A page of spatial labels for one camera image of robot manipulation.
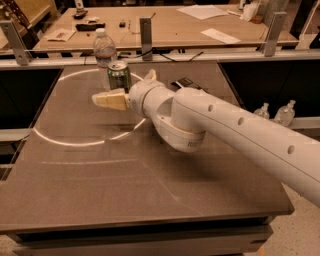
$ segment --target gray table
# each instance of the gray table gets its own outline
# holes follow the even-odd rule
[[[166,84],[187,76],[236,104],[214,61],[130,68],[141,77],[154,68]],[[150,120],[95,106],[101,91],[96,66],[65,67],[0,183],[0,233],[17,254],[241,253],[272,234],[268,220],[293,212],[278,181],[218,138],[177,152]]]

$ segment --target can lid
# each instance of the can lid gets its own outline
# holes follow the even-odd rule
[[[97,28],[96,29],[96,36],[102,37],[106,35],[106,30],[104,28]]]
[[[127,63],[123,60],[115,60],[109,63],[108,68],[112,70],[122,70],[127,67]]]

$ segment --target black panel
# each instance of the black panel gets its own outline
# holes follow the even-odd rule
[[[30,127],[60,71],[1,71],[0,129]]]
[[[220,64],[241,106],[250,112],[268,102],[270,117],[290,99],[296,117],[320,116],[320,60]]]

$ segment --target floor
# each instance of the floor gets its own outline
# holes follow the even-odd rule
[[[296,11],[299,0],[291,0],[289,9]],[[308,49],[310,42],[318,33],[320,25],[320,9],[318,8],[311,20],[306,34],[300,37],[301,43],[297,49]],[[245,256],[316,256],[320,255],[320,208],[305,200],[292,189],[285,189],[295,207],[290,216],[277,217],[271,226],[274,234],[255,253]],[[12,252],[15,243],[6,236],[0,236],[0,256],[14,256]]]

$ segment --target can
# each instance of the can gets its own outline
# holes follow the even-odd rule
[[[112,61],[108,65],[110,89],[124,88],[129,93],[131,88],[131,73],[128,64],[122,60]]]

